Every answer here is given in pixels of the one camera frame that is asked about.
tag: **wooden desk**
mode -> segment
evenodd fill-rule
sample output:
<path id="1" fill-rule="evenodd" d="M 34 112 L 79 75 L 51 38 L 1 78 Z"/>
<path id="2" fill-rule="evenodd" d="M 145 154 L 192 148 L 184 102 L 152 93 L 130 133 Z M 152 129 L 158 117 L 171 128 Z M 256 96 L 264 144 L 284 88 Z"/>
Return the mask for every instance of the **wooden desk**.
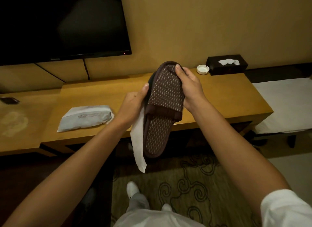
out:
<path id="1" fill-rule="evenodd" d="M 20 101 L 16 105 L 0 102 L 0 155 L 38 152 L 55 156 L 39 146 L 59 93 L 60 89 L 53 89 L 0 95 Z"/>
<path id="2" fill-rule="evenodd" d="M 242 131 L 242 134 L 273 112 L 244 74 L 210 76 L 209 74 L 199 75 L 196 73 L 196 69 L 192 69 L 192 71 L 201 80 L 206 97 L 229 123 L 252 121 Z M 64 84 L 41 142 L 58 151 L 71 152 L 66 145 L 87 142 L 105 125 L 57 133 L 59 122 L 69 109 L 78 106 L 106 104 L 116 114 L 126 93 L 141 89 L 151 75 L 148 73 L 103 81 Z M 172 130 L 197 127 L 191 113 L 184 109 L 182 120 L 175 123 Z M 130 130 L 128 129 L 123 137 L 129 137 Z"/>

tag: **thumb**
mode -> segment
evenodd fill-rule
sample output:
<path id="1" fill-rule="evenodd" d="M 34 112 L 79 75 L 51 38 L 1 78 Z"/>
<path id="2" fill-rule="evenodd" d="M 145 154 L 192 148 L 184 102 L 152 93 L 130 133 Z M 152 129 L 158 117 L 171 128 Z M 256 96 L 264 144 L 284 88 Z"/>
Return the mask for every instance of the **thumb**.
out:
<path id="1" fill-rule="evenodd" d="M 188 79 L 188 76 L 185 75 L 179 64 L 176 65 L 175 71 L 182 82 L 185 82 Z"/>
<path id="2" fill-rule="evenodd" d="M 149 90 L 149 84 L 146 83 L 141 90 L 138 91 L 136 97 L 142 101 Z"/>

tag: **black tissue box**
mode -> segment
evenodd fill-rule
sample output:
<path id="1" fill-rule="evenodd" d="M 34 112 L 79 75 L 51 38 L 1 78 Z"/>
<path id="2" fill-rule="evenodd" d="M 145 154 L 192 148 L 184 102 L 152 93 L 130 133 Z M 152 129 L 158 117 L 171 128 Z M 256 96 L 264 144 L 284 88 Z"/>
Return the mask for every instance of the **black tissue box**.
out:
<path id="1" fill-rule="evenodd" d="M 221 63 L 219 63 L 219 61 L 223 59 L 238 60 L 239 65 L 235 65 L 234 63 L 232 63 L 223 66 Z M 243 73 L 246 70 L 248 64 L 240 54 L 237 54 L 237 55 L 208 57 L 206 66 L 209 67 L 210 75 L 214 76 L 214 75 Z"/>

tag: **slipper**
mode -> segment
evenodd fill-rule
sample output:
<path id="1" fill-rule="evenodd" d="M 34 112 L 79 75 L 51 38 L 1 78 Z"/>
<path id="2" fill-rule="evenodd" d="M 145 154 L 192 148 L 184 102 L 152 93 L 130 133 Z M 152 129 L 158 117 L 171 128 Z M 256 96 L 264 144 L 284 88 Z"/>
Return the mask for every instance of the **slipper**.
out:
<path id="1" fill-rule="evenodd" d="M 175 73 L 176 64 L 173 61 L 161 64 L 149 79 L 149 91 L 144 100 L 143 134 L 143 152 L 149 158 L 162 154 L 171 127 L 182 119 L 185 95 L 182 82 Z"/>

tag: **tv screen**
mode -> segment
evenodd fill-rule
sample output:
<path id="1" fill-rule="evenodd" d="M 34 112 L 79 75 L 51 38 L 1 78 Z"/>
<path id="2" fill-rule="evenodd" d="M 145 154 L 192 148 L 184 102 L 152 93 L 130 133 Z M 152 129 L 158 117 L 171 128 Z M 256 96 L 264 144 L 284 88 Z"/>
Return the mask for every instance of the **tv screen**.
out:
<path id="1" fill-rule="evenodd" d="M 0 65 L 131 54 L 121 0 L 2 0 Z"/>

